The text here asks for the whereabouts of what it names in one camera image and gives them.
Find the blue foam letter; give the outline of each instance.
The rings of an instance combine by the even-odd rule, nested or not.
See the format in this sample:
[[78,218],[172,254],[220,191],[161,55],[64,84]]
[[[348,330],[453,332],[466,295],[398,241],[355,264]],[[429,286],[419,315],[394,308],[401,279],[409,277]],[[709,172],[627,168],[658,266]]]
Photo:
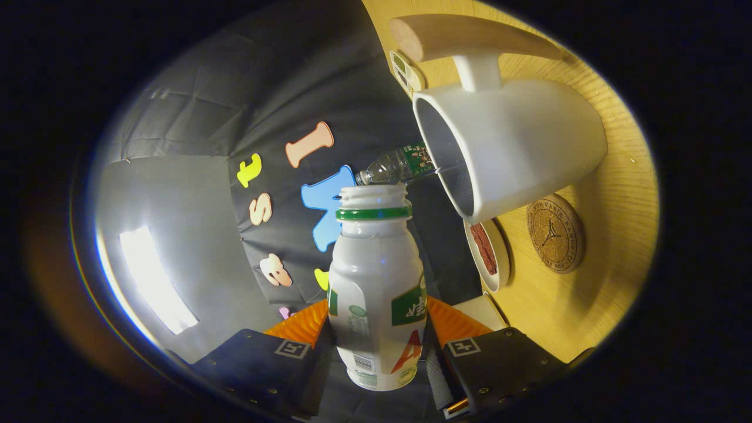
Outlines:
[[316,184],[306,184],[300,187],[300,197],[303,199],[304,206],[326,210],[313,231],[316,248],[323,253],[326,253],[326,247],[336,241],[342,232],[342,225],[337,222],[335,217],[335,213],[339,209],[339,200],[334,197],[339,195],[339,191],[343,187],[354,185],[353,170],[349,166],[342,166],[337,174]]

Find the bright light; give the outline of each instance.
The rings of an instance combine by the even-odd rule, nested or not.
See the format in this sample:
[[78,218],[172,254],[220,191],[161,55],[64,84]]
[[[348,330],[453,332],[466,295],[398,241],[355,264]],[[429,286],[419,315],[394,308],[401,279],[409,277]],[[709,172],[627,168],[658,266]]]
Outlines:
[[172,333],[177,335],[199,322],[172,286],[148,227],[121,233],[120,247],[138,292]]

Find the plastic water bottle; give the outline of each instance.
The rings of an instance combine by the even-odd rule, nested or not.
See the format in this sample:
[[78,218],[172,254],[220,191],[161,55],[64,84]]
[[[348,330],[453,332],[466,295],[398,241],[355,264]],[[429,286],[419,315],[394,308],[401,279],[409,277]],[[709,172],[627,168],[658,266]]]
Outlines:
[[426,328],[426,282],[408,232],[403,184],[345,187],[342,234],[329,267],[329,321],[356,385],[392,391],[417,372]]
[[396,184],[429,175],[433,162],[423,143],[406,145],[379,157],[367,169],[355,174],[358,185]]

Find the wooden shelf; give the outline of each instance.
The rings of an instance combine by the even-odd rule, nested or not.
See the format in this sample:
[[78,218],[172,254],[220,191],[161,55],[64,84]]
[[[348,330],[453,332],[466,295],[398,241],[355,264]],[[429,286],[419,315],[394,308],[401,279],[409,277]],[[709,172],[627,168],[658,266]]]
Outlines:
[[[397,50],[389,28],[394,17],[461,14],[495,20],[541,35],[538,30],[472,0],[363,0],[382,47]],[[566,275],[549,270],[535,253],[524,207],[497,218],[508,241],[512,275],[493,293],[510,324],[562,361],[597,345],[638,296],[653,259],[660,204],[647,143],[629,109],[605,80],[565,51],[563,60],[504,54],[502,79],[541,78],[574,87],[600,113],[608,155],[584,180],[557,193],[580,215],[586,233],[582,264]],[[416,63],[427,87],[459,82],[451,58]]]

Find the orange gripper pad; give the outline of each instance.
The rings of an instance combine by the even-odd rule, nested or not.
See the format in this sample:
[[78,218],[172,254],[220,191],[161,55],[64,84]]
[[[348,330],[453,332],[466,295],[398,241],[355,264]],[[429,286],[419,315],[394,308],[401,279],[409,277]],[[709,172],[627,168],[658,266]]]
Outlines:
[[311,344],[311,348],[315,348],[321,328],[326,322],[326,310],[326,300],[321,300],[290,316],[287,320],[277,323],[264,333]]
[[442,348],[453,339],[472,338],[493,332],[485,324],[434,297],[428,297],[428,313]]

